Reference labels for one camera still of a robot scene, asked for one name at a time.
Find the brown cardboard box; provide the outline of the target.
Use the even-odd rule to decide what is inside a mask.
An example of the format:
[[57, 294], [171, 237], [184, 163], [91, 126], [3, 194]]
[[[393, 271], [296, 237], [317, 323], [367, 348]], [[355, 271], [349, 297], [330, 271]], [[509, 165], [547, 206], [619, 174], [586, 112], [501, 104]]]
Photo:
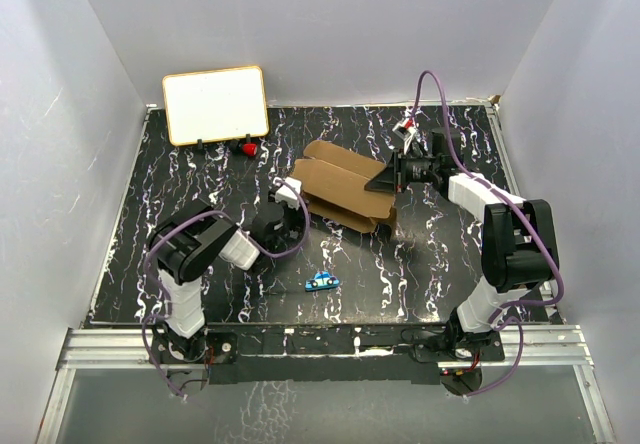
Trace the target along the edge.
[[365, 189], [385, 167], [331, 142], [314, 140], [295, 161], [291, 177], [302, 183], [311, 213], [369, 234], [397, 224], [395, 196]]

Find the blue toy car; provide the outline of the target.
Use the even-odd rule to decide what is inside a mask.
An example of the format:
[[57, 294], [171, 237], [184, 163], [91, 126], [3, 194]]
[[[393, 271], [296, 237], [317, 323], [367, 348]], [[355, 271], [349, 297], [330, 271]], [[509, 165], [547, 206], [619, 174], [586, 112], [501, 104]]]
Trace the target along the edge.
[[331, 290], [340, 286], [340, 280], [329, 272], [319, 272], [305, 282], [306, 292]]

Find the red black stamp toy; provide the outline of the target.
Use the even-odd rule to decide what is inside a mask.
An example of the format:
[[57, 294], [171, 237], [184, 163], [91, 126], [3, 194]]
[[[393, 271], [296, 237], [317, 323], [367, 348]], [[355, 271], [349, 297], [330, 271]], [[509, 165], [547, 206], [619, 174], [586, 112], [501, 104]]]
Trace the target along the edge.
[[254, 158], [258, 153], [259, 146], [250, 135], [246, 135], [244, 139], [237, 141], [235, 152]]

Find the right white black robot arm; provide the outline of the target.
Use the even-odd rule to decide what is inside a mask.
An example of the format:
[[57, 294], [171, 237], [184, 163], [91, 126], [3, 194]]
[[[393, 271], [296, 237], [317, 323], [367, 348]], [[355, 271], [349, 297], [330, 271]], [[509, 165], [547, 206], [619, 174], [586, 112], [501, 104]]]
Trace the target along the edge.
[[414, 183], [434, 187], [482, 226], [482, 275], [470, 296], [450, 314], [443, 331], [413, 343], [432, 352], [448, 352], [466, 361], [488, 345], [509, 308], [553, 278], [559, 269], [550, 205], [525, 200], [490, 183], [463, 163], [461, 135], [437, 128], [431, 146], [417, 138], [410, 119], [396, 124], [401, 148], [393, 149], [386, 166], [364, 186], [365, 190], [397, 194]]

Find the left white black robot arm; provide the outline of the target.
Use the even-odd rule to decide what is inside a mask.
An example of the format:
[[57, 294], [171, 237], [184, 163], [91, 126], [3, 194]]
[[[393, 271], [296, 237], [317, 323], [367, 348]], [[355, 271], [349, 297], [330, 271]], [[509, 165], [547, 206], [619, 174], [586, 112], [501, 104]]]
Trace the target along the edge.
[[174, 354], [186, 363], [205, 354], [200, 285], [215, 260], [248, 271], [262, 257], [295, 253], [306, 231], [305, 208], [295, 200], [274, 198], [261, 204], [246, 228], [200, 199], [162, 221], [149, 239], [146, 263], [157, 268], [167, 292], [166, 326], [174, 336]]

